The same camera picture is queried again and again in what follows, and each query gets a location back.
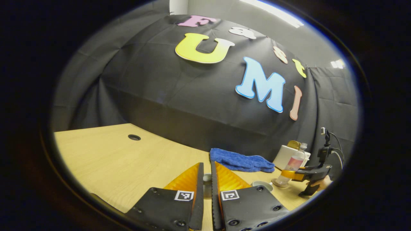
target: plastic bottle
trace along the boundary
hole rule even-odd
[[[307,144],[306,143],[301,143],[300,149],[293,154],[293,156],[288,161],[288,164],[284,168],[284,170],[297,171],[301,167],[302,162],[305,159],[304,150],[306,148],[307,148]],[[272,183],[274,185],[278,186],[278,187],[287,187],[288,182],[290,180],[291,180],[290,178],[287,178],[285,176],[280,175],[277,179],[273,180]]]

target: hand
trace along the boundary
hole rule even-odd
[[[324,177],[324,179],[319,180],[319,181],[313,183],[313,184],[311,185],[311,187],[316,186],[316,185],[320,185],[320,187],[317,189],[317,191],[321,191],[321,190],[326,189],[326,187],[328,187],[328,186],[331,184],[331,182],[332,182],[332,181],[331,181],[329,175],[326,175],[326,176]]]

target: yellow letter u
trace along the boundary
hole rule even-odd
[[[226,57],[227,51],[235,44],[225,39],[216,38],[217,46],[211,53],[202,53],[196,50],[197,46],[204,39],[208,39],[207,35],[196,33],[187,33],[185,38],[175,47],[175,52],[183,59],[201,63],[216,63]]]

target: wooden table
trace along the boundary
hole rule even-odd
[[[135,141],[129,134],[141,137]],[[133,124],[56,132],[61,156],[74,177],[116,209],[127,212],[150,187],[163,188],[187,168],[204,163],[211,173],[209,153],[145,131]],[[234,171],[251,184],[270,182],[281,171]],[[287,188],[274,186],[272,194],[288,210],[306,201],[298,196],[305,182],[290,181]],[[204,200],[203,230],[212,230],[211,200]]]

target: foam letter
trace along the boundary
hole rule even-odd
[[[288,60],[287,60],[287,56],[285,55],[285,53],[276,46],[273,46],[273,48],[274,48],[274,54],[277,56],[277,58],[283,61],[283,63],[287,64]]]
[[[301,65],[300,61],[293,59],[293,61],[296,63],[296,68],[298,73],[304,78],[307,78],[307,76],[304,74],[302,70],[305,70],[305,68]]]
[[[183,23],[179,23],[178,25],[181,26],[189,26],[189,27],[198,27],[197,23],[200,23],[200,25],[205,25],[209,21],[216,22],[217,19],[215,18],[208,18],[208,17],[203,17],[203,16],[198,16],[198,15],[191,15],[191,18],[187,19],[187,21]]]
[[[244,37],[247,37],[249,39],[256,39],[254,36],[254,33],[250,30],[241,28],[241,27],[233,27],[232,29],[229,29],[230,33],[236,34],[236,35],[242,35]]]
[[[293,120],[298,119],[298,108],[300,107],[300,99],[302,97],[302,92],[299,87],[294,86],[294,90],[296,91],[296,94],[294,96],[294,104],[293,104],[293,109],[290,111],[290,117]]]
[[[234,46],[233,42],[225,39],[216,38],[217,46],[213,52],[206,54],[196,50],[196,47],[203,39],[208,39],[207,35],[187,33],[185,38],[175,47],[175,52],[183,59],[201,63],[216,63],[226,57],[230,46]]]
[[[266,79],[263,67],[259,62],[249,57],[244,57],[244,61],[247,63],[247,67],[241,85],[236,86],[236,92],[252,99],[255,96],[253,91],[253,85],[255,84],[258,101],[264,101],[271,91],[271,96],[266,102],[267,106],[276,112],[283,112],[282,92],[285,79],[275,72]]]

